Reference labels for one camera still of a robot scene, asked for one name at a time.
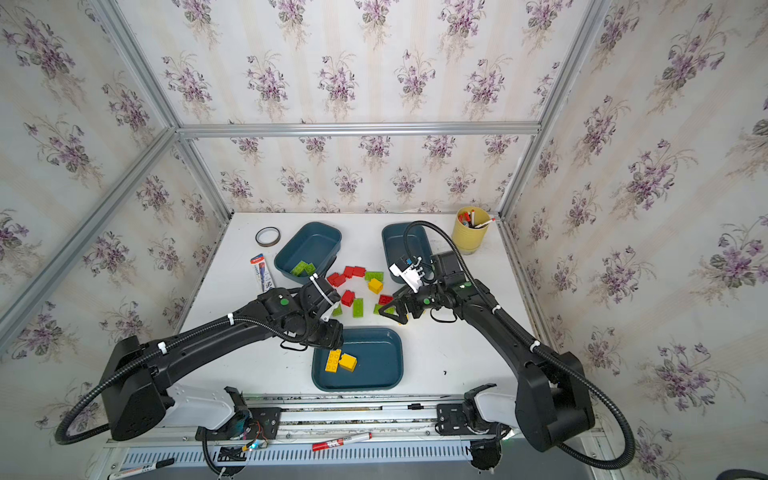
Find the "long yellow lego brick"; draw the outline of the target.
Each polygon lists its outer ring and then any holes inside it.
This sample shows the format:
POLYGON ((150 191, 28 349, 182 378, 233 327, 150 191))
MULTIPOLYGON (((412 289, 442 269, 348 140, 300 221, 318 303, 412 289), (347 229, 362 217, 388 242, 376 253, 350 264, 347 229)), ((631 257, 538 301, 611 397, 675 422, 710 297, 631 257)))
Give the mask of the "long yellow lego brick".
POLYGON ((337 373, 341 356, 342 351, 340 349, 331 350, 328 353, 324 371, 328 373, 337 373))

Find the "small yellow lego brick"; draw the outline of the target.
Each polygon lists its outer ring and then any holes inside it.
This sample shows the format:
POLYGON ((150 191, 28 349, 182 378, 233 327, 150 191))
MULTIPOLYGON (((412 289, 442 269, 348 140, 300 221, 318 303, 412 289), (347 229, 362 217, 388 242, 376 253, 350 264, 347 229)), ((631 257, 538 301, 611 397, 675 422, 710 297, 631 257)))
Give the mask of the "small yellow lego brick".
POLYGON ((358 359, 347 353, 343 353, 338 361, 338 366, 348 372, 354 372, 357 365, 358 359))

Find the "red lego brick back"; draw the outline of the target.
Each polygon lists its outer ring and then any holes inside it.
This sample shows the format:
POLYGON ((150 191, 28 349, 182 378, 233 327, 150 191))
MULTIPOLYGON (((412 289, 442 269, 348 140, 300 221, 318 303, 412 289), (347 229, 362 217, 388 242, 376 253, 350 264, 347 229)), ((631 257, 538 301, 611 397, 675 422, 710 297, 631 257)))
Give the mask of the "red lego brick back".
POLYGON ((364 277, 366 275, 366 269, 359 266, 347 266, 343 274, 346 278, 352 277, 364 277))

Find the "long green lego brick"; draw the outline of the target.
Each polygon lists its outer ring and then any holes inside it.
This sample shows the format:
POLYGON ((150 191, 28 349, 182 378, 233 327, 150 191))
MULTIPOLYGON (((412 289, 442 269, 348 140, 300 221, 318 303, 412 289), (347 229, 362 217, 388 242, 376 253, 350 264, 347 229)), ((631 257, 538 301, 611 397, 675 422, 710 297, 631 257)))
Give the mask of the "long green lego brick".
POLYGON ((291 270, 291 274, 294 276, 301 276, 306 272, 308 264, 304 261, 299 261, 297 265, 291 270))

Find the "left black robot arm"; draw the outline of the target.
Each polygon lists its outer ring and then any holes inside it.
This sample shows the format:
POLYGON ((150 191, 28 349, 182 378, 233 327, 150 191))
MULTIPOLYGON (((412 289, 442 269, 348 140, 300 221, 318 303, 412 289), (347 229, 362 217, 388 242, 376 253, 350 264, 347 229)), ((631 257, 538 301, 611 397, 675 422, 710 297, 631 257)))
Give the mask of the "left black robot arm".
POLYGON ((275 287, 246 305, 189 331, 142 343, 119 341, 98 384, 64 414, 54 433, 72 445, 102 433, 114 440, 136 438, 158 426, 179 406, 171 387, 199 368, 256 342, 326 350, 343 344, 343 326, 332 311, 341 297, 324 278, 296 288, 275 287))

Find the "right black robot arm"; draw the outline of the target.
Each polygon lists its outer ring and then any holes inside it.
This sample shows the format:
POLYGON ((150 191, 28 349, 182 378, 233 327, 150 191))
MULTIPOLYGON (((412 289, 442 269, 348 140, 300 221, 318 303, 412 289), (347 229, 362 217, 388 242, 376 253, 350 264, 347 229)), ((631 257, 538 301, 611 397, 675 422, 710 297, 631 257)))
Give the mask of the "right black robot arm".
POLYGON ((478 331, 513 372, 517 390, 513 418, 507 424, 520 430, 533 449, 558 448, 600 470, 628 466, 637 451, 631 425, 618 405, 585 376, 579 359, 570 352, 554 351, 507 313, 489 288, 474 277, 455 242, 440 227, 416 220, 404 230, 419 227, 437 233, 449 249, 429 259, 407 250, 393 262, 389 270, 404 285, 380 308, 380 315, 405 325, 427 309, 451 310, 478 331), (594 427, 594 400, 607 408, 623 435, 623 451, 613 459, 592 458, 567 443, 594 427))

